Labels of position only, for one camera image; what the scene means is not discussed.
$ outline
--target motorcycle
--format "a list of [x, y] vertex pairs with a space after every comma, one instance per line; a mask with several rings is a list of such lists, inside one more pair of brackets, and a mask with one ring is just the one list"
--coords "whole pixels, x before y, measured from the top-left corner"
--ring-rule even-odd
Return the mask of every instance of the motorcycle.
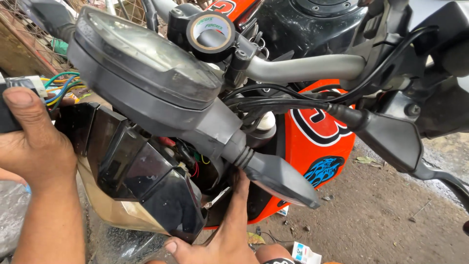
[[[469, 75], [461, 60], [469, 4], [450, 2], [409, 31], [407, 1], [348, 3], [327, 6], [356, 21], [347, 49], [334, 45], [337, 35], [283, 55], [278, 26], [263, 35], [254, 19], [261, 1], [222, 0], [202, 11], [144, 0], [143, 28], [87, 6], [75, 21], [54, 0], [25, 0], [31, 19], [69, 44], [80, 78], [113, 106], [63, 107], [55, 123], [75, 148], [94, 211], [112, 226], [192, 243], [220, 224], [236, 167], [252, 182], [248, 224], [290, 203], [315, 209], [315, 189], [340, 173], [355, 135], [399, 172], [441, 180], [469, 211], [461, 182], [421, 161], [421, 138], [469, 128], [469, 96], [457, 83]], [[167, 39], [156, 33], [157, 14]]]

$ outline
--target hand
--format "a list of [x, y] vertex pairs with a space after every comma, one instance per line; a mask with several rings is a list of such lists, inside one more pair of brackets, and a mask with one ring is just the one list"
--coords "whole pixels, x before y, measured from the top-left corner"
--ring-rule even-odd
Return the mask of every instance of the hand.
[[52, 125], [39, 97], [28, 88], [12, 87], [3, 99], [23, 131], [0, 134], [0, 168], [23, 177], [33, 194], [74, 184], [73, 147]]
[[166, 250], [179, 264], [259, 264], [246, 235], [250, 181], [242, 170], [238, 174], [225, 218], [204, 244], [191, 246], [176, 237], [165, 242]]

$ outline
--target clutch lever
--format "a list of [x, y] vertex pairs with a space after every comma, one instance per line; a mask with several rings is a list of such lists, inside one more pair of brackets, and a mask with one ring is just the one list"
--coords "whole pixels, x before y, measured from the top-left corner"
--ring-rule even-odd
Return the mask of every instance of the clutch lever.
[[[336, 104], [331, 104], [327, 113], [345, 123], [397, 171], [419, 180], [438, 179], [443, 182], [469, 213], [469, 191], [466, 187], [449, 172], [429, 168], [422, 162], [424, 146], [414, 123]], [[469, 221], [462, 229], [469, 235]]]

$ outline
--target wire mesh fence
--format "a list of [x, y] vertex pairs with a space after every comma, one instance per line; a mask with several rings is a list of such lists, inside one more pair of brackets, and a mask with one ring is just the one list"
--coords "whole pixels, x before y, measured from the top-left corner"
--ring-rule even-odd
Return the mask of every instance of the wire mesh fence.
[[[78, 17], [82, 6], [91, 5], [106, 11], [105, 0], [56, 0], [63, 4], [72, 16]], [[174, 0], [178, 4], [190, 2], [205, 9], [212, 0]], [[126, 18], [141, 25], [146, 26], [144, 9], [141, 0], [111, 0], [116, 15]], [[67, 59], [66, 51], [68, 44], [60, 39], [56, 39], [37, 26], [22, 9], [20, 0], [0, 0], [0, 16], [3, 16], [14, 30], [21, 42], [30, 50], [33, 50], [36, 57], [40, 58], [43, 64], [57, 74], [64, 71], [77, 71]]]

